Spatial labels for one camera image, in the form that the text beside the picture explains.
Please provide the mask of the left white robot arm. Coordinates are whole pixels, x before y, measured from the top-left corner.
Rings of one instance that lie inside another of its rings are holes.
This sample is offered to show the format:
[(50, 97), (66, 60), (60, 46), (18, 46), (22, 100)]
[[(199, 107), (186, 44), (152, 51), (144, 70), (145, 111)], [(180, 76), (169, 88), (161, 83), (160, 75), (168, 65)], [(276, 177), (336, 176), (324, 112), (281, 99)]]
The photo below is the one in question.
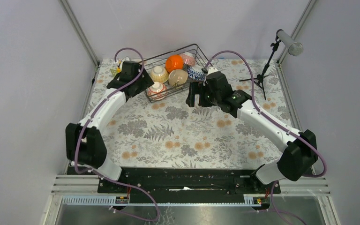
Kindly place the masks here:
[(116, 193), (125, 190), (127, 181), (121, 177), (121, 167), (108, 157), (103, 130), (130, 98), (153, 83), (141, 63), (124, 61), (121, 71), (108, 83), (99, 103), (82, 120), (76, 124), (69, 123), (65, 129), (67, 159), (110, 179), (108, 185)]

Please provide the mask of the orange bowl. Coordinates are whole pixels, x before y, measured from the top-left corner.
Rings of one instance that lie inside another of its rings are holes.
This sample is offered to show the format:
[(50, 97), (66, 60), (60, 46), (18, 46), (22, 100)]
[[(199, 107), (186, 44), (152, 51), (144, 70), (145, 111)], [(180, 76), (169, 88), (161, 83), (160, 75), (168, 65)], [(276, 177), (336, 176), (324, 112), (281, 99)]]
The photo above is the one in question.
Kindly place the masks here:
[(176, 69), (183, 69), (183, 59), (179, 55), (172, 55), (165, 61), (165, 68), (168, 73)]

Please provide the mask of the red patterned white bowl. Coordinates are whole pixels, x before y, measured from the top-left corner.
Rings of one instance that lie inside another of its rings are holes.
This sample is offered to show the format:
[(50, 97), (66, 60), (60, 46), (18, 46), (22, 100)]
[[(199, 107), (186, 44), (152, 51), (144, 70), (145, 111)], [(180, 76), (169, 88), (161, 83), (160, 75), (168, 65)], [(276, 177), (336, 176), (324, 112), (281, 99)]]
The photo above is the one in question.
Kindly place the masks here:
[(147, 97), (152, 100), (162, 100), (166, 96), (167, 87), (161, 82), (154, 82), (154, 84), (147, 89)]

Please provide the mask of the cream white bowl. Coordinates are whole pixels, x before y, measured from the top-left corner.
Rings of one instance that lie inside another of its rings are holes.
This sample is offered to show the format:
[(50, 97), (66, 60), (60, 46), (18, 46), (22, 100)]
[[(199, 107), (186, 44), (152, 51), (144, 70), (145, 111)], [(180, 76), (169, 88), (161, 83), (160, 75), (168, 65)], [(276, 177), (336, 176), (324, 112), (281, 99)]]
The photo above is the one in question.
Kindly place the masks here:
[(188, 73), (182, 69), (173, 70), (168, 76), (168, 82), (172, 87), (179, 87), (186, 83)]

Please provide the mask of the blue patterned bowl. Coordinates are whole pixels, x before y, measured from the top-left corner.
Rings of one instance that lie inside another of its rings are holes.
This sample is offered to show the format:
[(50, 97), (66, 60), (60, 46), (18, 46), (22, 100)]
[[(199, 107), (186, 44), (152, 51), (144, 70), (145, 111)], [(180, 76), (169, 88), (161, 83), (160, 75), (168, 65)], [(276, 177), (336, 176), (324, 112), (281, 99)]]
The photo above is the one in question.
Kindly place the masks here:
[(205, 80), (205, 73), (203, 72), (203, 67), (199, 65), (194, 65), (187, 69), (188, 77), (196, 80), (196, 81), (204, 81)]

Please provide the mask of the black wire dish rack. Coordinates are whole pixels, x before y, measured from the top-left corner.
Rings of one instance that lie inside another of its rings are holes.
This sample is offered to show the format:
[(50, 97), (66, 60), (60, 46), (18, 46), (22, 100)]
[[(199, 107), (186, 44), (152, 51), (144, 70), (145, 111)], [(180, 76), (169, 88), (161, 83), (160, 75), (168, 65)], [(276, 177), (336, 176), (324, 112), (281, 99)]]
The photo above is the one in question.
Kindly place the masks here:
[[(152, 71), (152, 69), (155, 66), (165, 66), (165, 61), (168, 57), (172, 55), (179, 55), (184, 52), (189, 52), (191, 55), (195, 58), (195, 64), (199, 65), (201, 67), (204, 67), (208, 61), (207, 56), (204, 54), (204, 52), (201, 50), (198, 44), (189, 44), (184, 47), (170, 50), (168, 52), (164, 52), (149, 58), (144, 59), (144, 69), (149, 74)], [(189, 83), (194, 82), (195, 80), (188, 78), (187, 81), (184, 84), (181, 84), (179, 87), (172, 87), (168, 81), (164, 83), (167, 90), (164, 91), (164, 95), (162, 98), (158, 98), (157, 94), (148, 94), (148, 89), (144, 91), (145, 96), (149, 100), (150, 103), (157, 102), (159, 100), (163, 100), (166, 97), (173, 96), (175, 94), (181, 93), (183, 91), (188, 91), (189, 89)]]

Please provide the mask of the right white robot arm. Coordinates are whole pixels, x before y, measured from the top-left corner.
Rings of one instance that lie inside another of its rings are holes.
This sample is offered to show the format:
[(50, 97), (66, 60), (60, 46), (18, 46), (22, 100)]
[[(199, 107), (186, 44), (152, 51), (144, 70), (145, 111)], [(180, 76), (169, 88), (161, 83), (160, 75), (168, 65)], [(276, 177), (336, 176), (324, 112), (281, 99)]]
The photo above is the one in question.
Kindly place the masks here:
[(252, 97), (242, 90), (233, 90), (226, 76), (221, 72), (208, 74), (204, 82), (191, 82), (186, 104), (195, 105), (199, 96), (199, 106), (218, 106), (257, 129), (282, 152), (279, 160), (264, 164), (254, 171), (250, 187), (262, 193), (270, 183), (288, 179), (297, 181), (317, 160), (316, 136), (310, 131), (301, 132), (287, 126), (253, 102)]

